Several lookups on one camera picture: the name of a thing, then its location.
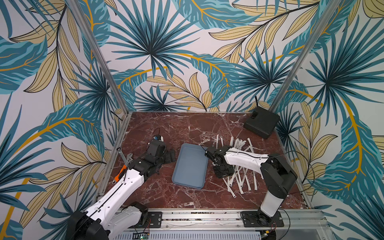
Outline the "blue plastic storage tray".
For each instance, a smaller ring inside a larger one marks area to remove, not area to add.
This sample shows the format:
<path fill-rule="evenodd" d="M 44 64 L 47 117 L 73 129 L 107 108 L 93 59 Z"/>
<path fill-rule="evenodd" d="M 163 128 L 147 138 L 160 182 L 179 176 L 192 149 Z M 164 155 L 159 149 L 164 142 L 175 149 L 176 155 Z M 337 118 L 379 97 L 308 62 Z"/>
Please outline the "blue plastic storage tray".
<path fill-rule="evenodd" d="M 202 189 L 205 185 L 208 161 L 202 146 L 182 144 L 172 176 L 173 183 L 193 189 Z"/>

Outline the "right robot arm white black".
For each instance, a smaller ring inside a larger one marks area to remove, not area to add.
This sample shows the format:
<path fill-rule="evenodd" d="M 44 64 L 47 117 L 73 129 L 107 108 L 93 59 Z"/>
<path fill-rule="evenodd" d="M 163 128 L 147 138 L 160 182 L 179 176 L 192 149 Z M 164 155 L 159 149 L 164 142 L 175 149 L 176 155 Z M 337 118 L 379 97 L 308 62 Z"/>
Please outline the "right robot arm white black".
<path fill-rule="evenodd" d="M 258 209 L 258 215 L 265 220 L 277 215 L 298 178 L 290 164 L 280 155 L 247 153 L 223 146 L 220 149 L 205 149 L 205 156 L 213 162 L 215 175 L 220 179 L 234 175 L 234 166 L 261 174 L 268 191 Z"/>

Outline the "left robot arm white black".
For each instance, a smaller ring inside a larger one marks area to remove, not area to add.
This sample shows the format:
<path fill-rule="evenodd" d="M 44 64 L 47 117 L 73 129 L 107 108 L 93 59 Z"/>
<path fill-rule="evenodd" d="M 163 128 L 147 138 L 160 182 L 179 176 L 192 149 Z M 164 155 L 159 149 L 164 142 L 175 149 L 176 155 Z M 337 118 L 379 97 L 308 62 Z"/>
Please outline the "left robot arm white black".
<path fill-rule="evenodd" d="M 133 203 L 121 213 L 117 210 L 164 164 L 176 160 L 174 150 L 167 149 L 160 135 L 154 136 L 140 157 L 132 160 L 120 180 L 95 204 L 75 211 L 68 218 L 66 240 L 112 240 L 126 229 L 144 224 L 148 209 Z"/>

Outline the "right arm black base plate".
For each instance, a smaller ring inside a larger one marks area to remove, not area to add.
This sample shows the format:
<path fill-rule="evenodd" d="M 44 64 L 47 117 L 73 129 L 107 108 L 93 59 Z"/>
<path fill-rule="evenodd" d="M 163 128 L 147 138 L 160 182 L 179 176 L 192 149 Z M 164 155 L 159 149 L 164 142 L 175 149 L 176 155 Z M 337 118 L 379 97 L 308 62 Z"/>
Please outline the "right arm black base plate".
<path fill-rule="evenodd" d="M 261 211 L 242 211 L 241 219 L 245 228 L 279 228 L 284 227 L 283 218 L 280 212 L 269 217 Z"/>

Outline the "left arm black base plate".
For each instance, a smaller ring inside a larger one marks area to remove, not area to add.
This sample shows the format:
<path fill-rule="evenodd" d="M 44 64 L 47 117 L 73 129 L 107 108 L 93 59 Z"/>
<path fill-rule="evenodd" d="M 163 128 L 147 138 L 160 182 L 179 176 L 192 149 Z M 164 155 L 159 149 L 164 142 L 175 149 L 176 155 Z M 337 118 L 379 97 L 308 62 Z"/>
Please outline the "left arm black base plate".
<path fill-rule="evenodd" d="M 146 212 L 142 214 L 139 222 L 132 228 L 159 229 L 162 226 L 162 219 L 163 219 L 162 212 Z"/>

